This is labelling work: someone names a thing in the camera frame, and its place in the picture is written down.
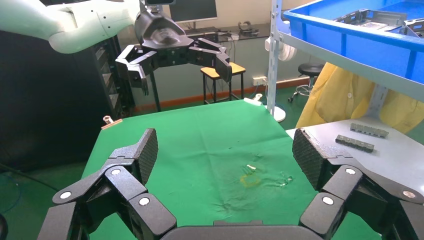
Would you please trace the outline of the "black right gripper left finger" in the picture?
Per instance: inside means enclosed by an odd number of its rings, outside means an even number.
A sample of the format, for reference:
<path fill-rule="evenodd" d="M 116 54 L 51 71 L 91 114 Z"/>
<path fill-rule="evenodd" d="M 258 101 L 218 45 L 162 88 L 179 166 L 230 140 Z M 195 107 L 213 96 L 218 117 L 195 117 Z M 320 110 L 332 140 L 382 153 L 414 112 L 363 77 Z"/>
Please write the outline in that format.
<path fill-rule="evenodd" d="M 113 214 L 138 240 L 159 240 L 175 229 L 175 216 L 146 186 L 158 150 L 157 132 L 147 128 L 135 144 L 115 149 L 99 170 L 59 190 L 38 239 L 87 240 Z"/>

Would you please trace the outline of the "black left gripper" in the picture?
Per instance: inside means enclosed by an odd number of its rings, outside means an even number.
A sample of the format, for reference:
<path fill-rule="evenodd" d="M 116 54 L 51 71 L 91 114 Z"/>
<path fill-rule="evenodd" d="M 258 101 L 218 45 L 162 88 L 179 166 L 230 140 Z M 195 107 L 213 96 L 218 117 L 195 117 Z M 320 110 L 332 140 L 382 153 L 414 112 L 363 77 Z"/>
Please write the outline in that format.
<path fill-rule="evenodd" d="M 127 45 L 115 59 L 120 77 L 130 87 L 149 95 L 147 76 L 158 67 L 193 64 L 213 68 L 225 81 L 232 79 L 232 66 L 227 48 L 207 40 L 195 40 L 172 19 L 161 12 L 141 11 L 134 23 L 140 44 Z"/>

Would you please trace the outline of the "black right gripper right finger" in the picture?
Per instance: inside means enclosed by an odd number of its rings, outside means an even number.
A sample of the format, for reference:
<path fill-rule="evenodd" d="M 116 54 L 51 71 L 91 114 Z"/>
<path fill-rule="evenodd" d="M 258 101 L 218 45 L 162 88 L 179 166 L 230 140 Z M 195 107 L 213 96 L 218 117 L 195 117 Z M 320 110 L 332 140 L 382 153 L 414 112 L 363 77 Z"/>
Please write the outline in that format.
<path fill-rule="evenodd" d="M 299 225 L 331 239 L 347 213 L 360 216 L 384 240 L 424 237 L 424 197 L 363 166 L 345 150 L 320 143 L 306 129 L 295 131 L 293 157 L 316 196 Z"/>

